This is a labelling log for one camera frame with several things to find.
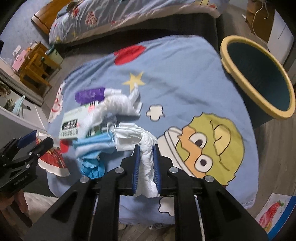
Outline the white coltalin medicine box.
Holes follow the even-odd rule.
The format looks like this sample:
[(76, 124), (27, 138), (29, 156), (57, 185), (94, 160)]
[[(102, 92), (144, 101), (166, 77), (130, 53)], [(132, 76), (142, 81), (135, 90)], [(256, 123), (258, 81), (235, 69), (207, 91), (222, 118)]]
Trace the white coltalin medicine box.
[(60, 140), (77, 139), (81, 122), (95, 110), (98, 104), (98, 101), (94, 101), (65, 112), (58, 138)]

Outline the dark blue paper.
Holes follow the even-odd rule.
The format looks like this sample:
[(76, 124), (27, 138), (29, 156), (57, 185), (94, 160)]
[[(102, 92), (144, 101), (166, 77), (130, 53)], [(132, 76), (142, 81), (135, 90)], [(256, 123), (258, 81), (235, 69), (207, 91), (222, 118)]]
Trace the dark blue paper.
[(105, 165), (104, 162), (97, 159), (77, 159), (79, 162), (80, 173), (90, 179), (96, 179), (104, 176)]

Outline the blue face mask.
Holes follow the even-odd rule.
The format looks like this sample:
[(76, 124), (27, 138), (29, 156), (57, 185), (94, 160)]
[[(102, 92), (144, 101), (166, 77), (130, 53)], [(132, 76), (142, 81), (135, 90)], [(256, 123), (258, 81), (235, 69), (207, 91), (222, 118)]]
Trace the blue face mask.
[(75, 156), (80, 159), (96, 159), (101, 153), (112, 154), (116, 147), (111, 132), (74, 140)]

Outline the purple spray bottle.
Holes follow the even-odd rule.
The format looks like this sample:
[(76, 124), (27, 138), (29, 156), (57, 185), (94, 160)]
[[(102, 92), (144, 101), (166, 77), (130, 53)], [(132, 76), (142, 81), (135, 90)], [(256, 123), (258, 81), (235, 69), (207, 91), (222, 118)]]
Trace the purple spray bottle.
[(110, 95), (119, 95), (121, 93), (122, 91), (120, 89), (98, 87), (76, 92), (75, 100), (77, 103), (84, 105), (94, 101), (103, 101), (106, 97)]

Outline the white tissue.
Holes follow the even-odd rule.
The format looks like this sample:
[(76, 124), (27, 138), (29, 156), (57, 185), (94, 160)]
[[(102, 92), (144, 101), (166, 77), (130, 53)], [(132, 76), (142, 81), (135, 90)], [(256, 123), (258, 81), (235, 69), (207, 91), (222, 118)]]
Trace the white tissue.
[(157, 197), (153, 157), (153, 148), (157, 144), (156, 137), (135, 123), (120, 123), (113, 129), (113, 134), (115, 146), (119, 152), (138, 152), (133, 173), (134, 196)]
[(88, 131), (93, 126), (100, 125), (108, 114), (139, 117), (142, 109), (142, 102), (139, 99), (140, 91), (137, 84), (134, 84), (129, 96), (125, 94), (108, 96), (81, 120), (77, 138), (85, 138)]

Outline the yellow rimmed green trash bin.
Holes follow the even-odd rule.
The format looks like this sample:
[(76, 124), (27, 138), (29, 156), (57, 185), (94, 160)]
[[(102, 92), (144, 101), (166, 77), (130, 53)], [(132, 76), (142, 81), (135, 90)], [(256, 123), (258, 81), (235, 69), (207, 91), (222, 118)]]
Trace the yellow rimmed green trash bin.
[(231, 35), (222, 40), (220, 56), (224, 69), (238, 86), (253, 128), (294, 114), (292, 83), (269, 51), (250, 39)]

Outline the red strawberry snack bag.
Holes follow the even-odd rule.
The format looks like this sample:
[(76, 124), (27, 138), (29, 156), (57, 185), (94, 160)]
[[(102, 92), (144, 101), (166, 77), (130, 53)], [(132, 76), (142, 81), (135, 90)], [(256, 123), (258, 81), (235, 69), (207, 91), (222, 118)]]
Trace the red strawberry snack bag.
[(53, 147), (38, 159), (38, 165), (48, 173), (58, 177), (67, 177), (70, 172), (65, 164), (58, 141), (53, 138)]

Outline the strawberry printed paper sheet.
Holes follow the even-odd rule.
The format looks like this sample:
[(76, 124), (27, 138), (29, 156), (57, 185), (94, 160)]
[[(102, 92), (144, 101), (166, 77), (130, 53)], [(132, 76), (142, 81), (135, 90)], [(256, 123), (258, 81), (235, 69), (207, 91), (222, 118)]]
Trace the strawberry printed paper sheet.
[(295, 208), (295, 196), (272, 193), (255, 220), (273, 240)]

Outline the wooden nightstand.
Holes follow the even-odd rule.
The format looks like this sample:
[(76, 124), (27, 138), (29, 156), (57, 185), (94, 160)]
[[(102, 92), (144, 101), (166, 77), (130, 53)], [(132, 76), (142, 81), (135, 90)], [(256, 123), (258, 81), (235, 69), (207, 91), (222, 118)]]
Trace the wooden nightstand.
[(47, 50), (41, 42), (36, 42), (33, 48), (27, 49), (25, 60), (18, 70), (22, 84), (39, 95), (43, 95), (43, 88), (52, 88), (48, 82), (50, 75), (47, 70), (61, 69), (60, 64), (46, 54)]

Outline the pink box on nightstand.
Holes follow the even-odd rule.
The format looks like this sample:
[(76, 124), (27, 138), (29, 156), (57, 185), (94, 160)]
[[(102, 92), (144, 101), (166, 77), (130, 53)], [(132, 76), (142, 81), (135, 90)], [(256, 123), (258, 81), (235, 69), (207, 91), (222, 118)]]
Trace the pink box on nightstand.
[(15, 61), (13, 62), (12, 68), (15, 71), (19, 71), (20, 67), (22, 66), (22, 64), (25, 61), (25, 56), (27, 54), (27, 50), (23, 50), (15, 59)]

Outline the small white green bin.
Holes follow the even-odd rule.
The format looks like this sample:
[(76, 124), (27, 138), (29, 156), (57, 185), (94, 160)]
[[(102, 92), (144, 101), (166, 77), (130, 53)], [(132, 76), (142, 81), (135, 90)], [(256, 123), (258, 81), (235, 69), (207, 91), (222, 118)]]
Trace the small white green bin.
[(62, 56), (59, 54), (55, 46), (52, 46), (49, 50), (46, 51), (46, 55), (57, 64), (63, 62)]

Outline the blue cartoon pillow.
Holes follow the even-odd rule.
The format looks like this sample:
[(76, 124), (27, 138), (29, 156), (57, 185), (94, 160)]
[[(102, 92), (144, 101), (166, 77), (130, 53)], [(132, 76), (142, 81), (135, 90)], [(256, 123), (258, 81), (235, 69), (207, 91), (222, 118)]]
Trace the blue cartoon pillow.
[(138, 126), (157, 139), (160, 153), (190, 176), (213, 176), (244, 207), (258, 191), (258, 153), (243, 99), (202, 37), (169, 36), (91, 60), (61, 83), (48, 132), (57, 137), (63, 116), (83, 89), (110, 87), (124, 94), (137, 84), (139, 117), (119, 116), (117, 126)]

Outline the wooden bed with headboard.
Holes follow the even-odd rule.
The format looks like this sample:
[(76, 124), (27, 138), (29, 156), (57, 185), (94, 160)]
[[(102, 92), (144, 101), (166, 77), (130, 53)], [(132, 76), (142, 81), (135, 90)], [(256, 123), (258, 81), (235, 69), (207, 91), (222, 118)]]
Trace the wooden bed with headboard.
[(31, 20), (45, 34), (49, 35), (51, 26), (56, 19), (57, 13), (71, 0), (53, 0), (36, 12)]

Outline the blue cartoon duvet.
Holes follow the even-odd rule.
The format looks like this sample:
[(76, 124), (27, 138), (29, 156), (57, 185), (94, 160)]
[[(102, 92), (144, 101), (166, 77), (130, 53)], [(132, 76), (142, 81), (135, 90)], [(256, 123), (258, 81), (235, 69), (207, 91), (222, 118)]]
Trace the blue cartoon duvet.
[(49, 43), (68, 44), (171, 15), (222, 15), (228, 1), (72, 1), (53, 21)]

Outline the white air purifier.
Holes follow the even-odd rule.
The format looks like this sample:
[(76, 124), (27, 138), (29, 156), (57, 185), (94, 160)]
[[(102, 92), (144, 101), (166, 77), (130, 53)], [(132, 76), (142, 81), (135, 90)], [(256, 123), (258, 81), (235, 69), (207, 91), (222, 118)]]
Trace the white air purifier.
[(269, 41), (267, 42), (267, 47), (270, 53), (281, 64), (284, 64), (292, 48), (293, 42), (294, 37), (292, 35), (292, 32), (290, 31), (280, 14), (275, 11), (273, 27), (271, 29)]

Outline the wooden tv cabinet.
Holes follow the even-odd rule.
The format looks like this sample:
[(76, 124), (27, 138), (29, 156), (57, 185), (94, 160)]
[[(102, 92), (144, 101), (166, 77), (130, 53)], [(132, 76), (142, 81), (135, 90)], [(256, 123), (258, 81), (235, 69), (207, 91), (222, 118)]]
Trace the wooden tv cabinet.
[(275, 8), (268, 1), (248, 0), (246, 23), (251, 32), (267, 43), (273, 27)]

